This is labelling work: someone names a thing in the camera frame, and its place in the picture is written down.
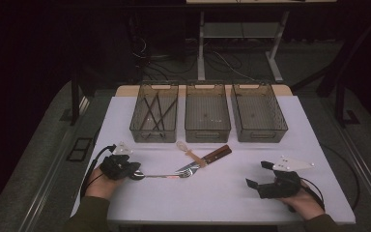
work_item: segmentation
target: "knife blade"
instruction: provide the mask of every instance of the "knife blade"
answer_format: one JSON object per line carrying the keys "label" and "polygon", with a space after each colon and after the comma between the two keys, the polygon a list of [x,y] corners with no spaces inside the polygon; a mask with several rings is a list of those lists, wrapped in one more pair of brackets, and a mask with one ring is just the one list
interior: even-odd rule
{"label": "knife blade", "polygon": [[[209,153],[208,155],[204,156],[203,158],[201,158],[201,160],[203,160],[206,165],[210,164],[210,163],[213,163],[225,156],[227,156],[228,154],[231,154],[233,151],[230,149],[230,147],[228,147],[228,145],[224,145],[218,149],[216,149],[215,151]],[[184,170],[187,170],[191,167],[200,167],[200,164],[198,164],[196,161],[190,163],[190,164],[187,164],[186,166],[180,168],[179,170],[177,170],[176,172],[180,172],[180,171],[184,171]]]}

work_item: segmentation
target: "floor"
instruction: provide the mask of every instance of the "floor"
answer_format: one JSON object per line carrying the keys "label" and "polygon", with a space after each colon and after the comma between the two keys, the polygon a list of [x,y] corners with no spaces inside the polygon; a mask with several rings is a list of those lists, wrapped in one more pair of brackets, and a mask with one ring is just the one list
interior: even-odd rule
{"label": "floor", "polygon": [[[195,40],[186,42],[189,55],[184,60],[172,60],[164,53],[154,51],[150,64],[142,69],[143,78],[180,81],[195,79],[197,46]],[[282,43],[276,55],[276,62],[284,78],[283,84],[292,86],[325,67],[335,57],[341,45],[341,42]],[[270,47],[269,41],[207,41],[206,79],[272,80],[271,70],[264,55]],[[366,163],[371,174],[371,116],[353,93],[348,91],[345,109],[356,114],[359,124],[348,125],[342,129],[332,116],[334,94],[329,98],[319,98],[315,94],[318,84],[318,80],[312,82],[294,95],[300,98],[349,204],[355,207],[357,224],[345,225],[345,231],[371,231],[371,182],[365,181],[366,173],[354,166],[354,156],[357,154]],[[115,90],[102,89],[98,90],[94,97],[83,98],[80,105],[81,116],[76,124],[71,126],[70,84],[59,91],[0,197],[0,231],[61,229],[71,214],[88,157],[96,144],[104,114],[114,94]],[[82,162],[66,161],[78,138],[91,139],[86,159]],[[135,229],[162,231],[162,228],[151,227]],[[168,230],[176,229],[179,228],[170,227]],[[193,227],[186,231],[199,230],[269,231],[266,228],[218,226]],[[300,224],[293,224],[278,226],[277,230],[303,231],[303,228]]]}

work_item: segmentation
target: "white tabletop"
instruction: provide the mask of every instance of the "white tabletop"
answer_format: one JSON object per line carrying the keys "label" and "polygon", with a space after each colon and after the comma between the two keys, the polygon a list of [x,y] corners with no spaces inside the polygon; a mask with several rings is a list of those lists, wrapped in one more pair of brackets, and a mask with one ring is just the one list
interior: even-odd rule
{"label": "white tabletop", "polygon": [[[280,143],[240,143],[237,140],[232,105],[228,107],[232,129],[228,145],[233,153],[185,179],[127,179],[112,199],[108,220],[118,223],[180,224],[284,224],[301,221],[297,214],[274,199],[261,199],[246,185],[245,178],[267,184],[273,172],[261,167],[262,160],[277,162],[283,155],[314,162],[315,167],[298,171],[323,193],[327,213],[338,223],[355,223],[355,215],[339,187],[297,97],[277,97],[289,127]],[[172,174],[192,162],[175,143],[135,143],[129,130],[136,97],[115,97],[107,110],[91,160],[105,146],[125,142],[147,175]],[[179,97],[177,140],[186,141],[185,97]],[[221,147],[219,143],[188,143],[203,157]],[[77,198],[73,214],[79,204]]]}

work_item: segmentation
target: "brown wooden handle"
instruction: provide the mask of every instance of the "brown wooden handle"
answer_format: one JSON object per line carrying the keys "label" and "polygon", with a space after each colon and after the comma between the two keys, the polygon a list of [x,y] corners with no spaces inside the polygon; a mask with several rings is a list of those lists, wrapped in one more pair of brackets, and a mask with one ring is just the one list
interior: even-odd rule
{"label": "brown wooden handle", "polygon": [[230,147],[228,147],[228,145],[224,145],[218,149],[216,149],[215,151],[209,153],[208,155],[204,156],[203,157],[203,160],[206,162],[206,164],[210,164],[216,160],[219,160],[225,156],[227,156],[228,154],[232,153],[233,151],[231,151]]}

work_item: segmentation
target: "sleeve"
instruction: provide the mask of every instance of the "sleeve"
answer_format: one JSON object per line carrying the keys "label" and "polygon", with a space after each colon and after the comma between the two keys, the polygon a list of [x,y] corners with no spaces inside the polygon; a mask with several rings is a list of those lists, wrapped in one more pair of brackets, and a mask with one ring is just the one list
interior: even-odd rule
{"label": "sleeve", "polygon": [[314,217],[305,222],[306,232],[343,232],[343,229],[329,215]]}
{"label": "sleeve", "polygon": [[65,223],[63,232],[108,232],[107,211],[109,204],[110,202],[103,198],[83,197],[76,214]]}

